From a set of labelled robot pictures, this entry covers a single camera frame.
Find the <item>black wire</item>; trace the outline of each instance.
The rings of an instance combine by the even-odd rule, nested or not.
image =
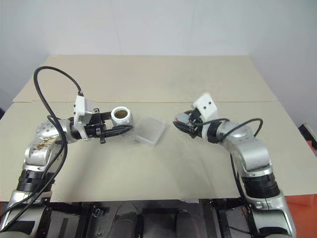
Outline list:
[[[244,122],[244,123],[242,123],[242,124],[236,126],[236,127],[233,128],[232,130],[230,130],[229,132],[227,132],[219,141],[220,141],[220,142],[223,142],[223,140],[224,140],[229,134],[231,134],[232,132],[236,131],[237,129],[239,129],[239,128],[241,128],[241,127],[245,126],[246,124],[249,124],[249,123],[251,123],[251,122],[253,122],[253,121],[259,121],[259,122],[260,122],[259,127],[258,127],[256,133],[254,133],[254,137],[256,137],[257,134],[260,132],[262,126],[263,126],[263,120],[262,120],[261,118],[250,119],[250,120],[248,120],[248,121],[246,121],[246,122]],[[230,161],[231,161],[231,167],[232,167],[232,172],[233,172],[234,180],[235,180],[235,182],[236,182],[236,185],[237,185],[239,194],[240,194],[240,196],[241,196],[241,198],[242,198],[243,200],[246,200],[246,199],[245,199],[245,195],[244,195],[244,193],[243,193],[243,189],[242,189],[241,183],[240,183],[239,172],[236,173],[236,171],[235,171],[232,154],[230,154]],[[239,232],[242,232],[242,233],[245,233],[245,234],[254,235],[254,234],[252,234],[252,233],[250,233],[250,232],[243,231],[243,230],[240,230],[240,229],[235,228],[235,227],[231,227],[231,226],[229,226],[229,227],[230,227],[231,229],[233,229],[233,230],[236,230],[236,231],[239,231]]]
[[[132,205],[134,206],[134,208],[138,211],[139,214],[141,214],[139,208],[137,208],[137,206],[134,204],[134,202],[130,201],[132,203]]]
[[[117,210],[115,211],[115,214],[114,214],[114,216],[113,216],[113,218],[112,218],[111,227],[110,227],[110,230],[109,230],[109,232],[108,232],[108,234],[107,234],[106,238],[108,238],[108,237],[109,237],[110,232],[111,232],[111,229],[112,229],[113,224],[114,224],[114,219],[115,219],[115,216],[118,214],[118,211],[120,210],[120,208],[122,207],[122,205],[123,205],[124,203],[125,203],[125,202],[122,202],[122,203],[119,205],[119,207],[117,208]]]
[[[114,126],[112,129],[107,130],[105,132],[105,137],[112,137],[112,136],[121,135],[123,133],[128,132],[132,128],[133,128],[133,126],[131,126],[131,125],[117,125],[117,126]]]
[[[236,126],[236,127],[233,128],[232,130],[228,131],[228,132],[219,140],[219,142],[220,142],[220,143],[223,142],[223,140],[224,140],[228,135],[230,135],[232,132],[236,131],[237,129],[239,129],[239,128],[241,128],[241,127],[245,126],[246,124],[249,124],[249,123],[251,123],[251,122],[253,122],[253,121],[259,121],[259,122],[260,122],[260,125],[259,125],[259,127],[258,127],[256,133],[254,133],[254,137],[257,136],[257,134],[259,133],[259,131],[261,130],[262,125],[263,125],[263,120],[262,120],[261,118],[253,118],[253,119],[250,119],[250,120],[248,120],[248,121],[245,121],[244,123],[242,123],[242,124]]]
[[[55,122],[51,119],[50,115],[48,115],[47,118],[48,118],[48,120],[56,127]],[[45,168],[45,170],[43,171],[43,174],[42,174],[42,176],[41,176],[41,179],[44,178],[46,172],[50,169],[50,167],[52,166],[52,164],[53,164],[53,163],[56,161],[56,159],[60,156],[60,154],[62,153],[63,149],[64,149],[64,145],[62,144],[60,150],[56,153],[55,157],[54,157],[54,158],[50,161],[50,163],[46,166],[46,168]],[[2,212],[1,217],[3,217],[7,212],[13,210],[13,209],[16,208],[17,206],[21,205],[23,202],[25,202],[25,201],[29,200],[31,197],[33,197],[33,196],[37,193],[37,191],[38,191],[38,189],[39,189],[40,187],[41,187],[41,184],[39,184],[39,185],[37,186],[37,188],[36,188],[29,196],[27,196],[26,198],[22,199],[21,201],[19,201],[19,202],[17,202],[17,203],[14,203],[12,206],[10,206],[10,207],[8,207],[7,209],[5,209],[5,211]]]
[[[63,167],[66,157],[67,157],[67,139],[66,139],[66,135],[64,134],[64,130],[61,127],[61,124],[58,121],[58,118],[56,117],[55,113],[53,112],[53,110],[50,108],[49,104],[47,103],[45,97],[43,96],[39,83],[38,83],[38,74],[41,70],[43,69],[51,69],[51,70],[55,70],[63,75],[65,75],[67,78],[69,78],[77,87],[78,89],[78,95],[83,96],[83,92],[79,86],[79,84],[75,81],[75,79],[73,79],[70,75],[68,75],[67,73],[65,73],[64,71],[55,68],[55,67],[51,67],[51,66],[42,66],[39,67],[35,70],[34,75],[33,75],[33,79],[34,79],[34,85],[36,88],[36,91],[41,99],[41,101],[43,102],[44,106],[46,107],[46,109],[49,111],[50,115],[48,116],[48,120],[56,127],[59,136],[61,138],[61,148],[59,150],[59,152],[55,155],[55,157],[53,158],[53,160],[48,164],[47,168],[44,170],[44,172],[47,172],[48,169],[50,168],[50,166],[55,162],[55,160],[59,157],[59,155],[62,153],[62,151],[64,150],[64,154],[63,154],[63,158],[61,160],[60,165],[58,166],[55,174],[47,181],[47,183],[42,187],[42,189],[37,193],[37,195],[30,201],[30,203],[28,205],[26,205],[13,219],[11,219],[11,221],[0,231],[0,232],[5,232],[35,201],[36,199],[42,194],[42,192],[45,190],[45,188],[54,180],[54,178],[57,176],[57,174],[59,173],[59,171],[61,170],[61,168]],[[35,195],[35,193],[37,192],[39,187],[36,188],[36,190],[30,194],[28,197],[26,197],[25,199],[21,200],[19,203],[16,203],[14,205],[12,205],[10,208],[6,209],[5,212],[3,214],[5,214],[6,212],[12,210],[13,208],[15,208],[16,206],[20,205],[21,203],[23,203],[24,201],[28,200],[29,198],[31,198],[32,196]]]
[[[231,161],[232,173],[233,173],[234,180],[235,180],[235,182],[236,182],[236,185],[237,185],[237,188],[238,188],[240,197],[241,197],[242,199],[245,199],[245,195],[244,195],[244,193],[243,193],[243,189],[242,189],[242,186],[241,186],[239,177],[238,177],[239,174],[238,174],[238,173],[236,174],[236,170],[235,170],[235,168],[234,168],[233,158],[232,158],[232,155],[231,155],[231,154],[230,154],[230,161]]]
[[[196,125],[196,126],[202,126],[202,125],[207,125],[210,124],[212,122],[216,122],[216,121],[230,121],[228,118],[218,118],[218,119],[214,119],[214,120],[209,120],[206,122],[193,122],[192,120],[188,119],[188,121],[192,124],[192,125]]]
[[[229,226],[229,228],[230,228],[230,229],[233,229],[233,230],[235,230],[235,231],[238,231],[238,232],[242,232],[242,233],[244,233],[244,234],[251,235],[251,233],[250,233],[250,232],[247,232],[247,231],[244,231],[244,230],[240,230],[240,229],[235,228],[235,227],[231,227],[231,226]]]
[[[186,134],[190,134],[190,132],[193,130],[191,126],[181,121],[173,121],[173,124],[177,129]]]

